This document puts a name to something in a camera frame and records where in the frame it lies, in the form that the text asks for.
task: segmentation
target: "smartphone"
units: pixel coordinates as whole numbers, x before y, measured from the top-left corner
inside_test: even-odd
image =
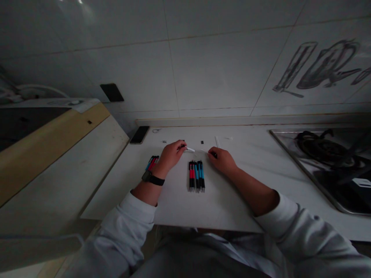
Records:
[[[141,144],[146,137],[148,130],[150,129],[149,126],[140,126],[132,139],[130,140],[130,144]]]

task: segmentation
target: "person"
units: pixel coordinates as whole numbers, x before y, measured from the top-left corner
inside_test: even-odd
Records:
[[[152,175],[164,180],[186,145],[180,140],[167,145]],[[292,273],[268,259],[264,241],[254,235],[226,240],[196,229],[167,234],[144,262],[141,246],[153,227],[162,186],[141,181],[108,213],[64,277],[371,277],[371,260],[330,224],[238,168],[228,151],[212,147],[208,157],[292,263]]]

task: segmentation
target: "hand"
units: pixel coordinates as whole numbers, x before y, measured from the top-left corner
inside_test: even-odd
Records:
[[[218,156],[215,158],[211,153],[214,152]],[[238,170],[238,167],[231,156],[231,154],[223,149],[217,148],[217,147],[212,147],[208,151],[208,157],[212,165],[219,171],[221,171],[223,174],[226,176],[230,176],[233,174],[236,170]]]
[[[160,160],[152,169],[153,175],[165,179],[167,173],[178,163],[183,152],[187,149],[186,145],[186,142],[182,140],[167,145],[162,151]]]

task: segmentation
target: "blue pen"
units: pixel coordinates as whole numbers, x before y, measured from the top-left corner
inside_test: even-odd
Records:
[[[151,159],[148,161],[148,165],[146,167],[146,171],[148,170],[148,168],[150,167],[151,165],[151,162],[152,162],[152,159],[154,158],[155,156],[152,156]]]
[[[200,192],[200,189],[201,189],[201,183],[200,183],[200,180],[199,180],[199,175],[198,175],[198,172],[199,170],[197,169],[197,163],[196,162],[193,162],[194,164],[194,172],[196,173],[196,188],[197,188],[197,192]]]
[[[205,178],[204,178],[204,165],[202,161],[198,161],[198,168],[200,170],[200,185],[201,185],[201,192],[205,192]]]

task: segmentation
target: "finger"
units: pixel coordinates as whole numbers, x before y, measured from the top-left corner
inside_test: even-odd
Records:
[[[211,153],[208,154],[208,157],[211,161],[216,161],[216,158]]]
[[[176,148],[180,148],[180,146],[182,146],[182,145],[185,145],[185,146],[187,145],[187,143],[184,142],[183,140],[178,140],[178,141],[174,142],[173,144],[174,144],[174,147],[176,147]]]
[[[211,147],[211,149],[208,151],[208,153],[212,153],[212,152],[215,152],[215,153],[219,153],[219,148],[217,148],[217,147]]]
[[[178,152],[177,152],[177,156],[181,157],[182,154],[184,153],[184,151],[185,151],[186,149],[187,149],[187,147],[182,147],[182,148],[180,148],[180,149],[178,150]]]

